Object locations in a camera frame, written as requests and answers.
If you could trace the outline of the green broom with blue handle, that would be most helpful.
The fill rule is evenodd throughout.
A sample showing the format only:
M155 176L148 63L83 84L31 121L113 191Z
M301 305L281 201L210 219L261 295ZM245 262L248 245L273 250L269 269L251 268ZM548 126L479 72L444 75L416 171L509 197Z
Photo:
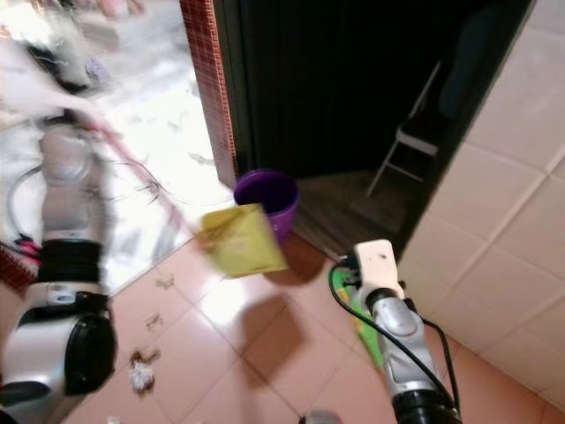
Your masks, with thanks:
M363 304L359 304L354 299L340 299L335 294L334 287L331 286L330 277L328 278L328 285L330 285L332 292L334 292L335 299L340 303L340 307L344 308L352 318L352 327L355 328L357 338L362 344L363 350L370 355L375 370L383 370L385 356L380 348L380 341L383 335L375 330L375 327L370 326L366 322L371 322L373 317L371 312L368 312Z

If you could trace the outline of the yellow-green dustpan with red handle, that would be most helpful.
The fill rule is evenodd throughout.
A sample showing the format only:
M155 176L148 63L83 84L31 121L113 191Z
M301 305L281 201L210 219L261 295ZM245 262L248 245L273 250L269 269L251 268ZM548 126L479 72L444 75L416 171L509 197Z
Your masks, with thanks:
M144 183L144 190L152 194L153 201L167 210L169 225L175 231L185 231L187 241L194 242L224 276L249 277L290 269L277 235L259 203L208 211L200 223L189 223L177 208L173 195L169 195L154 174L128 152L120 134L105 124L94 125L93 131L102 144L137 174Z

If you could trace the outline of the purple plastic bucket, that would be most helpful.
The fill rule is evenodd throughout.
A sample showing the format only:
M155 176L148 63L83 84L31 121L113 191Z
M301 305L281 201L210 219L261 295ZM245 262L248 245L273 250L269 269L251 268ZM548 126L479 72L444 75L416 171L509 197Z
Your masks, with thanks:
M233 191L238 205L258 203L280 243L290 235L298 213L298 182L278 170L251 170L242 175Z

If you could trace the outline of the grey folding chair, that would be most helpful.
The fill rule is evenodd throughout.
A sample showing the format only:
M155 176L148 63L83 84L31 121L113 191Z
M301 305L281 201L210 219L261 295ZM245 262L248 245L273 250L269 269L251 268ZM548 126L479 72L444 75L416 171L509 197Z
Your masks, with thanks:
M400 147L408 147L431 158L439 153L439 142L449 127L451 117L445 117L443 113L440 113L437 101L441 97L441 90L447 84L449 73L455 65L455 61L454 57L444 57L429 72L428 80L425 81L419 96L413 102L408 116L396 127L395 141L376 169L374 177L365 191L366 198L373 197L376 187L382 181L387 170L394 170L419 183L424 182L421 175L412 173L411 170L406 170L403 166L393 163L393 156Z

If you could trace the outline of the pink slipper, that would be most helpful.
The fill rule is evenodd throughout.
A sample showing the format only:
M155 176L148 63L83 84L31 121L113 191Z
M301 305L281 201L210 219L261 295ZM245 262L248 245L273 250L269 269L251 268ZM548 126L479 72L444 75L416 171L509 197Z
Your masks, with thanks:
M15 244L18 252L23 254L25 258L35 262L40 261L41 248L35 242L35 239L28 237L27 234L20 233L19 238L16 238L13 244Z

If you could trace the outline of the crumpled white paper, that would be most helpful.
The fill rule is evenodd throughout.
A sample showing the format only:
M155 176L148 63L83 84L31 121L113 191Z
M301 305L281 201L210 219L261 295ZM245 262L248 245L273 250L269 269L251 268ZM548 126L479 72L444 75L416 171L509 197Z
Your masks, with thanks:
M132 391L139 397L144 397L154 390L153 363L159 359L161 351L156 347L133 350L129 357L129 383Z

